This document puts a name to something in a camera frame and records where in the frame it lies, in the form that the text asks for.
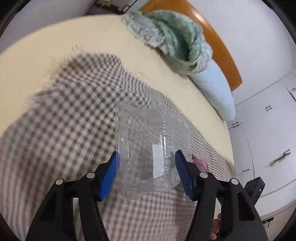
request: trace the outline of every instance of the light blue pillow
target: light blue pillow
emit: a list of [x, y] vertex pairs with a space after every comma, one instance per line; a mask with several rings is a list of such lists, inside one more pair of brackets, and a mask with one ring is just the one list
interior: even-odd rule
[[234, 101], [228, 81], [214, 60], [209, 61], [208, 67], [203, 72], [192, 74], [189, 77], [222, 120], [232, 121], [235, 118]]

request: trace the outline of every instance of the blue gripper pad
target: blue gripper pad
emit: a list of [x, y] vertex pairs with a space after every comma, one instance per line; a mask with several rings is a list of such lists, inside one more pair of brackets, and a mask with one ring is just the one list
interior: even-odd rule
[[194, 163], [187, 162], [181, 150], [175, 153], [175, 163], [186, 196], [188, 196], [190, 200], [194, 200], [196, 178], [200, 174], [198, 167]]
[[100, 192], [99, 192], [100, 201], [103, 201], [110, 194], [112, 184], [115, 179], [116, 171], [117, 171], [116, 156], [117, 156], [117, 153], [113, 152], [112, 156], [110, 157], [107, 163], [102, 163], [99, 165], [99, 167], [101, 165], [105, 165], [105, 168], [108, 165], [108, 167], [105, 170], [104, 176], [100, 177]]

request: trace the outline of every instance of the pink cloth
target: pink cloth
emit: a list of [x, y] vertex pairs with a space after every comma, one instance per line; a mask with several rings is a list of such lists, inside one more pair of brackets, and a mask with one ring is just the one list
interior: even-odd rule
[[207, 163], [204, 160], [198, 159], [194, 154], [192, 154], [192, 162], [198, 167], [199, 171], [209, 172]]

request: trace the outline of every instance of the mattress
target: mattress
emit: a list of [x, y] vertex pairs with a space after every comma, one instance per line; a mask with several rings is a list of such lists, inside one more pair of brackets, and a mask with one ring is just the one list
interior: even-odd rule
[[109, 53], [148, 86], [170, 98], [206, 141], [233, 163], [226, 123], [187, 76], [126, 29], [120, 16], [76, 18], [36, 31], [0, 55], [0, 132], [24, 113], [34, 93], [50, 84], [61, 63], [81, 53]]

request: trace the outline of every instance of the brown and white gingham fabric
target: brown and white gingham fabric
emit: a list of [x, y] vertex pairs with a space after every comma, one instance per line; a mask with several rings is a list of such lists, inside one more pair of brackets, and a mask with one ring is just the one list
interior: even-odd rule
[[[62, 68], [54, 84], [34, 97], [32, 107], [0, 139], [0, 212], [21, 240], [56, 179], [79, 179], [109, 159], [116, 145], [116, 102], [130, 98], [149, 107], [150, 95], [151, 88], [127, 72], [118, 57], [80, 54]], [[166, 96], [160, 94], [158, 101], [179, 112]], [[193, 153], [206, 160], [216, 178], [235, 177], [233, 164], [189, 125]], [[182, 185], [130, 202], [117, 195], [117, 187], [116, 180], [110, 196], [99, 203], [111, 241], [184, 240], [195, 203]], [[76, 204], [74, 200], [82, 240]]]

